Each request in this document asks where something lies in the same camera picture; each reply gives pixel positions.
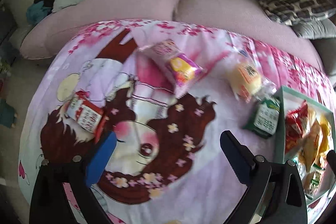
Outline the green cow biscuit packet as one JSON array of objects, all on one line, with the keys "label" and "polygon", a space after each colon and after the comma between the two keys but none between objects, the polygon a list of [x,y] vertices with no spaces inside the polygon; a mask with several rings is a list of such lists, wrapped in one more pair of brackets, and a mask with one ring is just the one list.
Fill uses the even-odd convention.
[{"label": "green cow biscuit packet", "polygon": [[319,190],[325,169],[313,164],[303,183],[303,191],[306,198],[312,200]]}]

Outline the red cracker packet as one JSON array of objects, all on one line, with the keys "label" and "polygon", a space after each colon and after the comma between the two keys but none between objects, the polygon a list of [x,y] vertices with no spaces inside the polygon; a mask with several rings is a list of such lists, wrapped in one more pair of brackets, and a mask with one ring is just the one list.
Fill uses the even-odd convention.
[{"label": "red cracker packet", "polygon": [[285,153],[294,148],[309,129],[308,105],[304,100],[300,107],[289,110],[285,116]]}]

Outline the pink anime print blanket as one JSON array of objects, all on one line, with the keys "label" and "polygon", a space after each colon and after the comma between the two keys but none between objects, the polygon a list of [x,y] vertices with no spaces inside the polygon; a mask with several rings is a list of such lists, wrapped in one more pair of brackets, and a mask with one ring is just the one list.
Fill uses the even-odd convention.
[{"label": "pink anime print blanket", "polygon": [[[139,51],[164,40],[175,42],[206,70],[179,99],[165,74]],[[275,145],[274,135],[264,139],[243,128],[261,100],[235,98],[224,75],[224,59],[235,50],[248,53],[276,91],[285,86],[327,107],[335,125],[330,80],[297,56],[195,24],[97,22],[60,50],[29,105],[18,169],[26,200],[31,203],[44,159],[69,163],[95,145],[94,136],[65,115],[74,94],[83,90],[109,118],[100,139],[110,131],[117,138],[104,172],[91,186],[111,223],[225,223],[247,186],[221,149],[222,132],[230,131],[269,162]]]}]

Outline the green mung bean biscuit packet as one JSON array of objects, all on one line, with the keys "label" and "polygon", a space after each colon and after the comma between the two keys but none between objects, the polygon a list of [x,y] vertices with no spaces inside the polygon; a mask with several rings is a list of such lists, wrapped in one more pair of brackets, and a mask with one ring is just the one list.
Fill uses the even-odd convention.
[{"label": "green mung bean biscuit packet", "polygon": [[280,100],[273,96],[266,96],[257,103],[243,128],[268,139],[276,132],[279,116]]}]

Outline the pink swiss roll packet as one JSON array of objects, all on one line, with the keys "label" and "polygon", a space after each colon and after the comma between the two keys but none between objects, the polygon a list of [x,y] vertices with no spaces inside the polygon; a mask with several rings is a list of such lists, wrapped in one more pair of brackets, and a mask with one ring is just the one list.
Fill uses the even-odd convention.
[{"label": "pink swiss roll packet", "polygon": [[189,59],[172,40],[144,46],[139,51],[152,59],[174,86],[177,99],[183,97],[206,72]]}]

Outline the clear steamed cake packet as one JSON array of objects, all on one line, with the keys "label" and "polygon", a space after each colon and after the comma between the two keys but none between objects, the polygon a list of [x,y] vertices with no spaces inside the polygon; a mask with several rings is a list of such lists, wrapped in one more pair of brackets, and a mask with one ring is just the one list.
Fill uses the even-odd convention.
[{"label": "clear steamed cake packet", "polygon": [[261,73],[244,50],[230,52],[224,61],[224,75],[237,100],[248,103],[276,92],[276,84]]}]

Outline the grey pillow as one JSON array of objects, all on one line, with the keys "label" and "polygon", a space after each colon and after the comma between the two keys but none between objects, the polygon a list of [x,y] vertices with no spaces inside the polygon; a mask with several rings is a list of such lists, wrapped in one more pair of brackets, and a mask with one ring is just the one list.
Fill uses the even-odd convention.
[{"label": "grey pillow", "polygon": [[311,23],[296,24],[291,27],[294,33],[302,39],[317,40],[336,37],[334,23],[329,20],[321,20]]}]

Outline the black white patterned pillow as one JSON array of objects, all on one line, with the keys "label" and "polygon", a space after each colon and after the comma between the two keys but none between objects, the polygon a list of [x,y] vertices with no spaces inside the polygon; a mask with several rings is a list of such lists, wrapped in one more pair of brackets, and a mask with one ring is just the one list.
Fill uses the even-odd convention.
[{"label": "black white patterned pillow", "polygon": [[294,26],[328,19],[335,15],[329,0],[258,0],[273,22]]}]

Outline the yellow snack packet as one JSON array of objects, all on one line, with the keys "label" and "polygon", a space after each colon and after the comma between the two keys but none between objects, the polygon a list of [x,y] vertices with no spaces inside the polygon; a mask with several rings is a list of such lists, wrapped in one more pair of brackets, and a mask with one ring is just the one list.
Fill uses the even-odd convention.
[{"label": "yellow snack packet", "polygon": [[304,137],[299,162],[304,164],[305,172],[310,173],[314,168],[326,168],[326,156],[333,141],[331,125],[325,115],[318,115],[314,108],[308,106],[307,117],[309,132]]}]

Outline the red white candy packet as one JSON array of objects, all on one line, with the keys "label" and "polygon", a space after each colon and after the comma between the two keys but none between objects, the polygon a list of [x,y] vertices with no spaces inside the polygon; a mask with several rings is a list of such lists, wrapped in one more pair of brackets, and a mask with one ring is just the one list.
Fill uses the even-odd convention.
[{"label": "red white candy packet", "polygon": [[93,104],[87,93],[80,90],[74,94],[65,111],[66,118],[72,119],[80,129],[94,136],[97,144],[106,122],[109,120],[103,108]]}]

